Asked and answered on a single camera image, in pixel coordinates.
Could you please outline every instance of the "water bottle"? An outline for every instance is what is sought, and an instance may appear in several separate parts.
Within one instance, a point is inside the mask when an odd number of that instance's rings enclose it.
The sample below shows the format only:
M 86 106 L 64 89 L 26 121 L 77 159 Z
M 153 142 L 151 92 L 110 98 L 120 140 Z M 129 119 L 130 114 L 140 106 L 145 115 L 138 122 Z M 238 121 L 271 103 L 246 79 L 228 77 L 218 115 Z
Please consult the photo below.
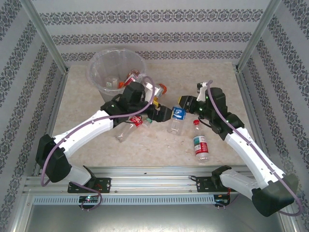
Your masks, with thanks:
M 199 120 L 194 120 L 194 150 L 195 156 L 197 157 L 198 162 L 205 163 L 209 161 L 209 152 L 206 142 L 206 138 L 203 135 L 202 127 L 199 123 Z
M 168 132 L 176 135 L 180 135 L 183 130 L 183 121 L 185 118 L 185 110 L 173 107 L 173 116 L 170 119 Z
M 133 116 L 129 122 L 131 123 L 123 123 L 123 127 L 121 129 L 120 135 L 116 136 L 116 139 L 119 140 L 119 142 L 123 142 L 124 140 L 129 137 L 129 135 L 135 131 L 140 125 L 143 125 L 144 127 L 149 127 L 151 123 L 153 122 L 150 118 L 146 118 L 142 121 L 140 116 Z

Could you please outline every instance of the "wall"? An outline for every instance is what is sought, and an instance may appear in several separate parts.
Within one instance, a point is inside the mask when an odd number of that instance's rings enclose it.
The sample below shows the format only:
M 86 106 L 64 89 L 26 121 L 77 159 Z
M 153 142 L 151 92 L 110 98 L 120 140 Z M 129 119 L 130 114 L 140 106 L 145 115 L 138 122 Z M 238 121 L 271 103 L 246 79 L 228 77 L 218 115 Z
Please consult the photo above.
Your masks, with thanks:
M 282 1 L 243 76 L 270 158 L 299 178 L 309 231 L 309 1 Z
M 149 62 L 237 63 L 269 0 L 34 0 L 68 65 L 117 47 Z
M 9 228 L 62 73 L 17 0 L 0 1 L 0 232 Z

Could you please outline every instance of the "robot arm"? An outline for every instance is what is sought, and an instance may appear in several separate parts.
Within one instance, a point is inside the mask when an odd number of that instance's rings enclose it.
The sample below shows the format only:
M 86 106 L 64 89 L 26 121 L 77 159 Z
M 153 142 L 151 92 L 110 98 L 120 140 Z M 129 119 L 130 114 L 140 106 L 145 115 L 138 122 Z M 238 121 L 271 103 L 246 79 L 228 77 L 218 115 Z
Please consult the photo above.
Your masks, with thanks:
M 147 88 L 148 92 L 153 91 L 152 88 Z M 93 188 L 96 177 L 91 171 L 84 167 L 77 167 L 69 163 L 70 158 L 75 151 L 81 146 L 97 137 L 99 134 L 111 130 L 120 123 L 127 121 L 129 117 L 113 117 L 113 119 L 97 120 L 104 116 L 126 115 L 142 110 L 151 98 L 145 101 L 145 87 L 137 82 L 132 82 L 128 85 L 123 94 L 106 102 L 101 109 L 97 111 L 89 119 L 74 127 L 73 129 L 51 138 L 48 134 L 44 135 L 39 142 L 36 155 L 36 162 L 43 168 L 45 160 L 51 150 L 58 142 L 66 138 L 68 134 L 74 133 L 63 142 L 52 154 L 46 168 L 46 174 L 50 181 L 55 183 L 60 180 L 68 180 L 79 185 Z M 161 106 L 160 104 L 150 104 L 150 106 L 141 112 L 140 115 L 147 115 L 150 119 L 157 122 L 164 122 L 171 118 L 172 110 Z
M 223 166 L 212 172 L 212 182 L 218 188 L 225 186 L 232 188 L 252 200 L 255 208 L 264 216 L 268 217 L 280 209 L 294 202 L 293 196 L 278 181 L 274 172 L 281 178 L 295 193 L 298 186 L 298 179 L 294 174 L 286 175 L 279 169 L 257 144 L 250 137 L 242 121 L 234 114 L 227 111 L 225 94 L 220 88 L 210 88 L 211 95 L 220 113 L 238 132 L 246 139 L 248 144 L 237 133 L 235 133 L 216 113 L 207 90 L 207 83 L 199 83 L 197 89 L 199 97 L 182 96 L 179 100 L 181 108 L 186 112 L 197 114 L 207 119 L 211 129 L 218 134 L 222 140 L 227 142 L 244 160 L 251 170 L 255 179 L 250 179 L 235 172 L 229 166 Z M 274 170 L 271 172 L 266 164 L 257 156 L 250 146 L 253 145 L 262 155 L 266 163 Z

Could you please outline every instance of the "plastic bin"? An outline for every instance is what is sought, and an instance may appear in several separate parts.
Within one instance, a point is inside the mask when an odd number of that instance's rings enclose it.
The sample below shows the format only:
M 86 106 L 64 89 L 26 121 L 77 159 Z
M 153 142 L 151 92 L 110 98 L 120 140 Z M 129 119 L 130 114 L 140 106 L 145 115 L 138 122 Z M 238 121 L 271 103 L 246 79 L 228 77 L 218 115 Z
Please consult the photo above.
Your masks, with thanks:
M 104 101 L 108 102 L 117 94 L 123 93 L 125 88 L 107 87 L 107 81 L 111 77 L 117 78 L 118 82 L 125 81 L 132 69 L 145 73 L 144 60 L 130 50 L 112 48 L 94 54 L 87 67 L 86 77 L 98 88 Z

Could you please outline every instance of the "marble surface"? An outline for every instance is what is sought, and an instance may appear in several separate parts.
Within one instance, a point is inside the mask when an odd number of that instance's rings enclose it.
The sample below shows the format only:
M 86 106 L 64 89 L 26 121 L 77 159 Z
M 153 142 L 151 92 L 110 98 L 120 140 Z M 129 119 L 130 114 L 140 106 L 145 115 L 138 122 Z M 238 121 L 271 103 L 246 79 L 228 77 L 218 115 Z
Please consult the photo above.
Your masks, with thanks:
M 53 135 L 75 127 L 104 104 L 99 91 L 87 81 L 85 70 L 86 66 L 81 65 L 70 68 Z M 168 107 L 176 105 L 182 95 L 197 96 L 196 84 L 212 79 L 212 86 L 222 88 L 226 94 L 229 111 L 238 115 L 252 134 L 231 63 L 148 64 L 147 74 L 156 83 L 167 86 L 168 91 L 159 102 Z M 238 154 L 207 127 L 204 132 L 210 161 L 198 163 L 193 146 L 194 119 L 197 116 L 187 114 L 182 136 L 167 133 L 169 121 L 153 122 L 150 128 L 138 128 L 123 143 L 115 139 L 122 129 L 119 125 L 85 144 L 70 160 L 88 167 L 244 164 Z

